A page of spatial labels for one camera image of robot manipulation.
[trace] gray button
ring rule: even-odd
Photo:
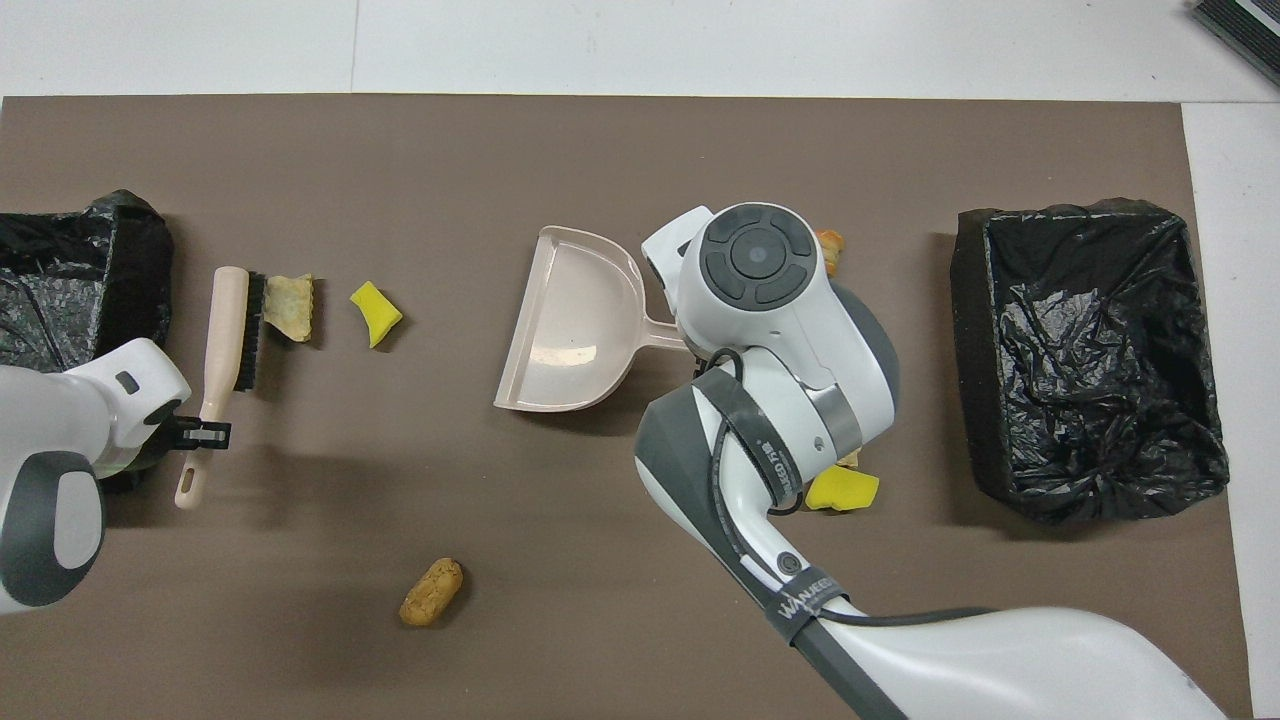
[[[124,388],[124,392],[127,395],[133,395],[134,392],[138,392],[138,380],[133,379],[133,375],[131,375],[127,372],[116,373],[115,382],[120,383],[120,387]]]
[[[787,261],[787,247],[782,234],[768,225],[745,231],[730,246],[733,268],[751,279],[773,275]]]
[[[804,568],[800,565],[800,559],[790,552],[783,552],[778,555],[778,570],[782,570],[787,575],[795,575]]]
[[[764,218],[762,205],[739,205],[722,213],[707,225],[709,242],[728,242],[737,231],[754,225]]]
[[[755,288],[755,301],[760,305],[768,305],[769,302],[777,302],[783,297],[794,293],[804,281],[808,279],[809,273],[804,272],[800,265],[791,265],[787,268],[782,277],[773,282],[767,282]]]
[[[809,229],[800,222],[800,218],[796,218],[791,213],[774,213],[769,217],[769,224],[787,236],[787,242],[791,243],[791,252],[801,256],[809,256],[813,252],[813,238],[809,234]]]
[[[707,274],[712,277],[712,282],[716,283],[716,287],[733,300],[741,300],[742,293],[746,292],[746,283],[735,275],[733,270],[728,269],[728,261],[724,259],[724,254],[708,252],[704,261],[707,263]]]

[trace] round button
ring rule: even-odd
[[[756,225],[733,238],[730,259],[733,269],[744,275],[753,279],[767,278],[786,263],[786,242],[773,228]]]
[[[787,575],[795,575],[803,568],[800,566],[800,559],[790,552],[783,552],[778,555],[778,570],[782,570]]]

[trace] sponge piece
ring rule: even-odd
[[[351,301],[356,304],[356,307],[360,307],[360,313],[365,316],[365,324],[369,325],[369,347],[375,347],[381,342],[387,333],[396,327],[396,323],[404,316],[369,281],[365,281],[360,290],[351,293]]]
[[[311,273],[300,278],[266,278],[262,319],[293,342],[311,340],[312,293]]]
[[[879,478],[832,465],[809,486],[809,492],[804,496],[804,503],[809,510],[822,510],[832,507],[835,510],[858,510],[868,507],[876,500],[876,491],[879,489]]]

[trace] brush bristles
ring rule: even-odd
[[[244,337],[241,343],[241,369],[236,389],[253,389],[257,379],[257,341],[262,332],[262,301],[266,299],[266,275],[248,274],[248,297],[244,304]]]

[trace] beige dustpan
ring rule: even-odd
[[[530,413],[577,410],[607,397],[636,350],[687,351],[676,327],[649,319],[631,255],[589,232],[548,225],[493,404]]]

